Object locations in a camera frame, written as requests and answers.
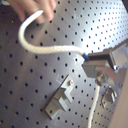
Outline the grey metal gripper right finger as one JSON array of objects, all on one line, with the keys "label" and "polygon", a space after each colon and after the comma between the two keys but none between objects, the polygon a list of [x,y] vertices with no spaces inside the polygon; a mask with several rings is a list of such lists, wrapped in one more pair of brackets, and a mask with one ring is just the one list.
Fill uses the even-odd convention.
[{"label": "grey metal gripper right finger", "polygon": [[111,68],[128,61],[128,44],[119,44],[114,48],[104,49],[102,52],[88,55],[90,61],[107,60]]}]

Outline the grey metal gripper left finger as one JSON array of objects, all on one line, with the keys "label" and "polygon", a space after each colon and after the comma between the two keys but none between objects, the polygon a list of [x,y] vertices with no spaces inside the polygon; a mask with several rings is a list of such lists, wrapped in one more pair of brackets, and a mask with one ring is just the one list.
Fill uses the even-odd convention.
[{"label": "grey metal gripper left finger", "polygon": [[103,73],[105,75],[105,82],[108,78],[112,80],[115,79],[116,73],[114,70],[109,66],[107,60],[91,60],[85,61],[82,65],[86,75],[90,78],[95,78],[98,73]]}]

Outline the bare human hand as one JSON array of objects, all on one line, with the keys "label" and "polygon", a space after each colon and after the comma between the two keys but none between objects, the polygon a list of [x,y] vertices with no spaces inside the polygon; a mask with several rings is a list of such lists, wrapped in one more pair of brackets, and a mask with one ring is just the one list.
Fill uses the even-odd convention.
[{"label": "bare human hand", "polygon": [[51,21],[54,17],[53,10],[56,7],[55,0],[7,0],[14,11],[17,13],[20,21],[24,21],[26,15],[32,15],[38,10],[43,10],[36,21],[41,24],[44,20]]}]

